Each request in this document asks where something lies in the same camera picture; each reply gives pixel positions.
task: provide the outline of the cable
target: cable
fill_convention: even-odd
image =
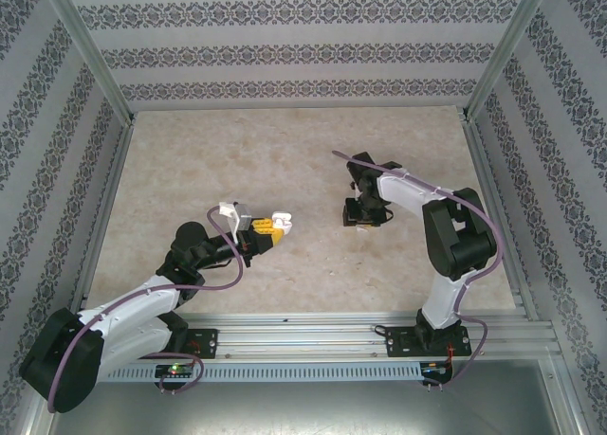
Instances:
[[[205,267],[204,270],[207,271],[209,269],[219,269],[221,267],[227,267],[231,263],[231,260],[227,260],[225,263],[216,264],[214,266]]]
[[[50,413],[55,412],[54,402],[55,402],[55,395],[57,394],[57,389],[59,387],[59,382],[61,381],[61,377],[64,373],[64,369],[65,369],[65,365],[67,364],[67,360],[69,359],[69,356],[71,356],[72,352],[76,348],[76,344],[83,337],[83,335],[86,334],[86,332],[88,330],[90,330],[92,326],[95,325],[95,323],[104,319],[107,316],[107,314],[109,314],[110,312],[117,309],[122,304],[128,302],[131,299],[137,298],[142,295],[149,295],[156,291],[162,291],[162,290],[194,290],[194,291],[227,290],[228,288],[232,288],[232,286],[237,284],[243,278],[243,273],[244,273],[243,259],[240,256],[240,253],[238,253],[238,249],[236,248],[236,245],[230,239],[230,237],[226,233],[224,233],[223,229],[221,229],[221,227],[212,219],[212,215],[215,212],[217,212],[218,210],[219,210],[218,206],[215,206],[214,208],[209,209],[209,211],[207,212],[207,219],[209,220],[209,223],[221,235],[221,237],[224,239],[224,241],[226,241],[226,244],[228,244],[230,246],[230,249],[231,249],[232,253],[234,254],[234,257],[236,258],[236,261],[238,262],[238,276],[236,276],[236,279],[234,281],[232,281],[231,283],[221,285],[221,286],[174,285],[171,283],[171,284],[166,284],[166,285],[155,286],[153,288],[145,288],[145,289],[138,290],[134,293],[131,293],[129,295],[126,295],[124,298],[117,300],[116,302],[114,302],[113,304],[108,306],[107,308],[103,309],[101,312],[99,312],[94,317],[92,317],[91,320],[88,323],[86,323],[76,335],[74,335],[74,338],[72,339],[72,341],[69,343],[69,345],[65,349],[64,356],[62,357],[62,359],[59,363],[59,367],[57,367],[57,371],[55,372],[55,377],[53,378],[53,382],[50,385],[50,391],[48,392],[48,401],[47,401],[47,405],[46,405],[46,407],[48,408],[48,412],[50,412]]]
[[[386,212],[388,212],[390,214],[390,218],[386,219],[386,221],[384,222],[385,224],[387,224],[388,222],[390,222],[392,219],[395,218],[395,214],[391,210],[389,210],[388,208],[384,208],[384,209],[386,209]]]
[[[160,392],[164,393],[165,391],[168,391],[172,395],[179,394],[180,392],[183,392],[184,390],[188,390],[189,388],[191,388],[193,385],[195,385],[196,383],[198,383],[200,381],[200,378],[202,378],[202,376],[205,374],[205,365],[202,362],[202,360],[198,356],[195,356],[193,354],[187,354],[187,353],[152,353],[152,354],[146,354],[145,356],[142,357],[142,359],[164,359],[164,358],[174,358],[174,357],[182,357],[184,359],[191,359],[192,363],[197,362],[198,365],[200,366],[200,372],[198,373],[198,375],[195,377],[194,380],[192,380],[190,383],[186,383],[178,390],[165,389],[162,385],[164,384],[165,378],[169,375],[162,375],[160,377],[160,382],[158,383]]]
[[[461,315],[459,313],[459,307],[462,303],[462,299],[464,298],[464,295],[468,291],[470,284],[473,281],[478,281],[482,277],[493,272],[497,268],[497,266],[499,266],[500,263],[502,262],[502,259],[504,257],[504,238],[502,237],[501,231],[481,209],[477,208],[469,201],[466,201],[456,195],[453,195],[452,193],[450,193],[446,190],[442,190],[440,187],[433,186],[432,184],[429,184],[428,182],[426,182],[422,179],[412,176],[412,175],[408,174],[407,172],[405,172],[405,173],[398,172],[395,170],[390,170],[387,168],[380,167],[379,165],[375,165],[373,163],[363,162],[362,160],[353,158],[349,155],[341,153],[340,151],[333,151],[333,155],[336,155],[337,157],[343,158],[344,160],[347,160],[352,163],[356,163],[357,165],[360,165],[363,167],[372,168],[374,170],[379,170],[380,172],[386,172],[388,174],[391,174],[392,176],[396,176],[399,178],[409,179],[410,181],[412,181],[413,183],[415,183],[417,186],[421,187],[422,189],[431,190],[434,193],[437,193],[441,196],[449,198],[449,199],[453,200],[454,202],[459,203],[462,206],[465,206],[466,208],[468,208],[469,210],[474,212],[476,215],[478,215],[481,219],[483,219],[483,221],[487,224],[487,226],[489,228],[491,228],[491,232],[493,233],[493,236],[495,237],[495,242],[497,244],[495,261],[491,264],[490,267],[487,267],[487,268],[483,269],[481,272],[479,272],[478,274],[466,279],[466,281],[464,282],[462,289],[458,293],[457,298],[455,299],[455,303],[453,305],[453,312],[455,312],[455,314],[460,319],[462,319],[463,321],[469,322],[469,323],[480,324],[483,327],[483,336],[481,337],[481,341],[478,343],[478,346],[476,347],[476,349],[470,356],[470,359],[468,360],[466,365],[449,382],[449,384],[452,383],[453,381],[455,381],[455,379],[460,378],[468,370],[470,364],[476,358],[476,356],[478,356],[478,354],[481,352],[481,349],[483,348],[483,346],[485,345],[485,342],[487,341],[487,334],[488,334],[487,324],[482,319],[470,317],[467,315]]]

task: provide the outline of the patterned wallpaper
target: patterned wallpaper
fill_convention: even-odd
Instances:
[[[524,272],[607,432],[607,0],[543,0],[477,118]]]
[[[73,0],[134,111],[464,106],[520,0]]]
[[[8,435],[26,388],[19,365],[47,317],[71,302],[122,128],[48,0],[0,7],[0,435]]]

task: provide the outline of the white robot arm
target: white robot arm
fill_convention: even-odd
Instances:
[[[352,158],[376,166],[367,153]],[[386,208],[390,203],[409,210],[424,223],[428,255],[436,274],[430,296],[418,313],[415,329],[419,341],[431,349],[434,338],[446,335],[451,327],[460,323],[454,307],[462,286],[480,273],[496,253],[490,227],[465,206],[405,177],[408,173],[394,162],[380,166],[390,172],[353,161],[346,167],[354,179],[356,197],[346,198],[345,226],[379,227],[392,220],[388,218],[390,211]],[[452,193],[482,210],[480,198],[472,189],[453,192],[441,188],[439,191]]]
[[[220,204],[219,211],[228,217],[231,233],[227,237],[247,267],[254,256],[270,250],[291,229],[291,216],[286,212],[275,212],[271,219],[252,219],[246,205],[228,203]],[[84,400],[98,380],[147,354],[179,353],[184,347],[187,323],[172,311],[197,291],[187,288],[205,283],[200,270],[223,267],[219,263],[233,258],[234,253],[222,235],[209,238],[197,222],[182,225],[164,264],[140,287],[94,309],[78,314],[61,309],[51,315],[19,374],[48,399],[59,364],[68,345],[76,342],[76,334],[115,302],[137,292],[141,294],[127,298],[103,315],[75,343],[55,393],[56,410],[70,411]],[[152,290],[160,286],[163,289]]]
[[[382,200],[395,203],[415,214],[423,220],[423,207],[433,200],[443,201],[444,196],[433,191],[421,188],[412,181],[396,177],[392,174],[383,174],[377,179],[377,189]],[[459,318],[453,307],[464,282],[481,272],[481,269],[472,269],[459,279],[452,280],[438,272],[434,275],[430,296],[421,308],[425,319],[434,329],[445,329],[455,323]]]

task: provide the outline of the metal base plate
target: metal base plate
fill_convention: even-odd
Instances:
[[[200,359],[215,359],[218,333],[216,329],[188,329],[182,352]]]
[[[415,336],[414,327],[385,328],[386,348],[388,357],[437,357],[448,356],[449,346],[453,348],[453,356],[470,356],[468,330],[458,326],[451,335],[434,341],[429,350],[424,350]]]

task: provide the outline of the beige floor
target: beige floor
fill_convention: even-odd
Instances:
[[[368,151],[442,187],[478,190],[452,107],[144,112],[129,148],[88,306],[147,280],[175,230],[219,201],[255,216],[293,214],[291,233],[253,260],[242,282],[201,292],[181,312],[284,313],[415,310],[433,269],[421,221],[402,208],[373,230],[341,225],[351,196],[345,162],[331,154]],[[235,265],[204,273],[227,283]],[[465,308],[507,309],[502,268],[474,284]]]

